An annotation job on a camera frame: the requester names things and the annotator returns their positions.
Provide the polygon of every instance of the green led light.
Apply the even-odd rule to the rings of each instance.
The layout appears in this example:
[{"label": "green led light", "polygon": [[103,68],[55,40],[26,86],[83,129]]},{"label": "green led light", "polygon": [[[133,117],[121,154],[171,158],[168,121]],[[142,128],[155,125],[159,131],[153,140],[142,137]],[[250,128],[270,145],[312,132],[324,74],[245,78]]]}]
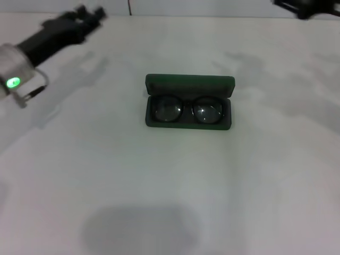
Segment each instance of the green led light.
[{"label": "green led light", "polygon": [[6,83],[7,87],[9,87],[10,89],[15,88],[19,84],[20,84],[20,78],[18,77],[11,78]]}]

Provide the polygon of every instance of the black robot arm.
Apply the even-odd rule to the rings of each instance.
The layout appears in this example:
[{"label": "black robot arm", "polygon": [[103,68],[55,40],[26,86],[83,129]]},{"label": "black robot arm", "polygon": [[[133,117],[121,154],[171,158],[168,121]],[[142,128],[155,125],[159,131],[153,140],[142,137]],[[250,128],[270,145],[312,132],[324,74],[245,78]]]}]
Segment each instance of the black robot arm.
[{"label": "black robot arm", "polygon": [[88,34],[101,26],[100,22],[105,17],[103,8],[90,14],[82,5],[73,12],[65,12],[55,19],[45,21],[42,30],[17,47],[36,67],[64,47],[83,43]]},{"label": "black robot arm", "polygon": [[296,15],[298,19],[308,20],[321,13],[340,16],[337,4],[340,0],[273,0],[278,5]]}]

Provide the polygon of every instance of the open glasses case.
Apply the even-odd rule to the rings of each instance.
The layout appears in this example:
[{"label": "open glasses case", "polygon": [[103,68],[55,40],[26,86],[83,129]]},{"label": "open glasses case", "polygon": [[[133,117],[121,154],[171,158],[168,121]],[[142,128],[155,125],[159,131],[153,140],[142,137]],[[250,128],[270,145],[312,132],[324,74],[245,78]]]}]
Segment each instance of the open glasses case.
[{"label": "open glasses case", "polygon": [[146,124],[153,128],[229,130],[235,79],[148,74]]}]

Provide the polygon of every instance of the white table surface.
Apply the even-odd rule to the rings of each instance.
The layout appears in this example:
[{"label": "white table surface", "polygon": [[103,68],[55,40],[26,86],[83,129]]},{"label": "white table surface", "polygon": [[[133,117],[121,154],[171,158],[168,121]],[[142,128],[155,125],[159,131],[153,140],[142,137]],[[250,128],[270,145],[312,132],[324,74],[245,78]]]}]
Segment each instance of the white table surface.
[{"label": "white table surface", "polygon": [[[339,22],[112,17],[41,69],[0,102],[1,255],[340,254]],[[235,76],[232,128],[147,127],[148,73]]]}]

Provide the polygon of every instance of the black object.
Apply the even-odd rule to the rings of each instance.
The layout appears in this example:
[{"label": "black object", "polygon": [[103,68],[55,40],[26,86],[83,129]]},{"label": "black object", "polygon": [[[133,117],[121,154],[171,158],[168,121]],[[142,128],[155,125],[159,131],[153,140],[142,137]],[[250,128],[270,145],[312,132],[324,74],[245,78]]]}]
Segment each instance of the black object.
[{"label": "black object", "polygon": [[159,122],[176,122],[184,111],[190,111],[198,123],[216,124],[224,116],[223,100],[217,97],[200,97],[183,102],[176,96],[158,96],[151,99],[152,118]]},{"label": "black object", "polygon": [[90,14],[81,5],[73,12],[47,20],[43,29],[27,40],[18,44],[34,67],[56,54],[68,45],[81,44],[86,36],[101,26],[100,21],[106,17],[102,7]]},{"label": "black object", "polygon": [[336,10],[339,0],[273,0],[278,5],[294,14],[301,20],[308,20],[316,14],[327,13],[340,16]]},{"label": "black object", "polygon": [[148,74],[146,124],[156,128],[228,130],[235,88],[230,76]]}]

